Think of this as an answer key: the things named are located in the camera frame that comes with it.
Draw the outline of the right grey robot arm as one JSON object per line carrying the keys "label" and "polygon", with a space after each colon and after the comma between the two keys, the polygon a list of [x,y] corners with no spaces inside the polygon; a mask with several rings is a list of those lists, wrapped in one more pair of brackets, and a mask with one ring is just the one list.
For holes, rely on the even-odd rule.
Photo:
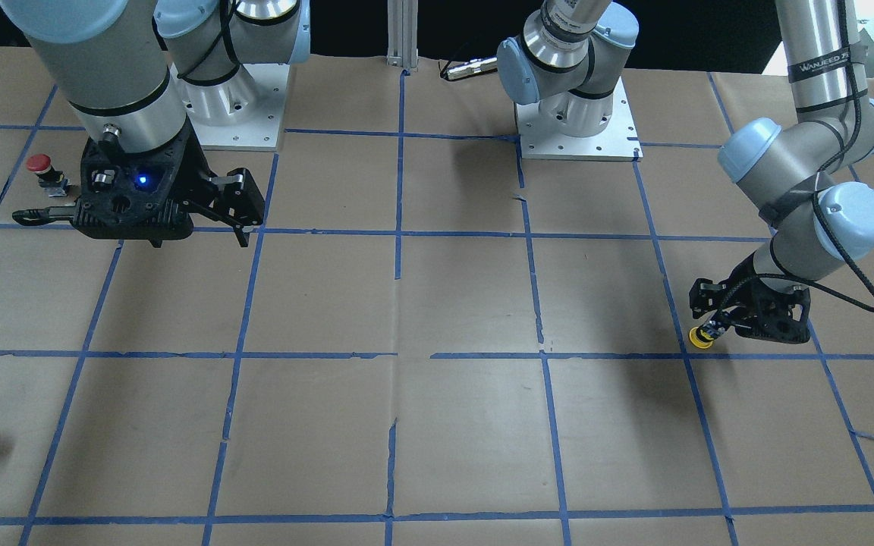
{"label": "right grey robot arm", "polygon": [[192,215],[247,246],[265,218],[246,168],[219,175],[200,138],[231,129],[239,146],[277,87],[265,71],[305,62],[308,1],[3,1],[75,111],[88,139],[68,205],[14,211],[22,227],[66,221],[98,240],[161,246],[190,237]]}

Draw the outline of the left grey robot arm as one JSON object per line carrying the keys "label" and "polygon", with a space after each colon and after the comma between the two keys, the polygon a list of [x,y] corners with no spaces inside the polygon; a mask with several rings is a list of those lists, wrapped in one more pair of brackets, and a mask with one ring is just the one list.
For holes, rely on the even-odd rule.
{"label": "left grey robot arm", "polygon": [[[696,280],[689,304],[707,340],[743,337],[802,343],[810,290],[841,267],[866,282],[857,260],[874,249],[874,189],[837,183],[836,171],[874,153],[874,99],[865,80],[850,1],[778,1],[797,123],[757,118],[719,149],[726,176],[773,229],[728,279]],[[611,1],[545,1],[519,34],[497,46],[513,103],[537,105],[562,132],[597,134],[639,24]]]}

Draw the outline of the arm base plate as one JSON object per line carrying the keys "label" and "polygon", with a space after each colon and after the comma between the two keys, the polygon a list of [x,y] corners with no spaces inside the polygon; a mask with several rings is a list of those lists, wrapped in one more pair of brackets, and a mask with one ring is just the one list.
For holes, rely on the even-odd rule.
{"label": "arm base plate", "polygon": [[223,83],[197,86],[171,73],[200,145],[206,151],[274,152],[284,126],[288,64],[244,64]]}
{"label": "arm base plate", "polygon": [[514,105],[514,117],[524,158],[634,162],[644,156],[622,80],[597,100],[562,93]]}

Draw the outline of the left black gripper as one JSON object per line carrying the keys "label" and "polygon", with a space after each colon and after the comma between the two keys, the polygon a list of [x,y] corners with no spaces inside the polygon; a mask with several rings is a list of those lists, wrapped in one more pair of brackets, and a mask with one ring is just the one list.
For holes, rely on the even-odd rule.
{"label": "left black gripper", "polygon": [[697,278],[691,287],[693,318],[719,313],[729,326],[776,326],[779,319],[786,319],[787,294],[770,289],[756,276],[753,259],[752,253],[743,259],[728,280]]}

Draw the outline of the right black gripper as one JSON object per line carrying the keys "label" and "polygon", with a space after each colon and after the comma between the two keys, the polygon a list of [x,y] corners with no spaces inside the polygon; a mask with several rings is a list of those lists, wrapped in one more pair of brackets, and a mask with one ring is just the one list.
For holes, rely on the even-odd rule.
{"label": "right black gripper", "polygon": [[184,141],[172,199],[184,211],[205,215],[232,228],[243,248],[250,232],[264,220],[265,200],[249,169],[236,168],[225,176],[209,169],[203,149],[190,121],[185,121],[178,138]]}

